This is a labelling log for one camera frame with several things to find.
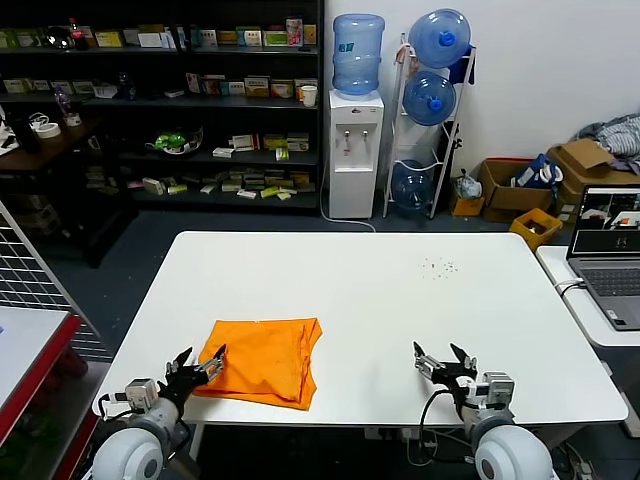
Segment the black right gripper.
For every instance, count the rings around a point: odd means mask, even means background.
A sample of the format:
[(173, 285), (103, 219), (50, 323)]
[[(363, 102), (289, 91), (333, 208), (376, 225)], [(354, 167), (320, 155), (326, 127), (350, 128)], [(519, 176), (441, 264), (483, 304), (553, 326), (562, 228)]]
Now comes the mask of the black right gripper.
[(444, 385), (456, 400), (465, 400), (469, 394), (467, 379), (475, 381), (478, 376), (477, 358), (470, 356), (454, 343), (450, 344), (450, 348), (456, 362), (442, 363), (426, 354), (423, 348), (414, 341), (414, 367), (431, 383)]

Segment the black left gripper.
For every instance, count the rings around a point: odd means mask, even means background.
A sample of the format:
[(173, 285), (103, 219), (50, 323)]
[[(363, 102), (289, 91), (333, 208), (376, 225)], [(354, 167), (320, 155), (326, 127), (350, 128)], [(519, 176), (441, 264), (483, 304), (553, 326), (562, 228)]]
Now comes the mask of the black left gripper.
[(166, 383), (159, 383), (158, 396), (171, 401), (174, 405), (184, 405), (197, 387), (211, 383), (224, 369), (226, 344), (221, 345), (206, 362), (196, 367), (184, 367), (192, 350), (192, 347), (188, 347), (172, 361), (167, 362)]

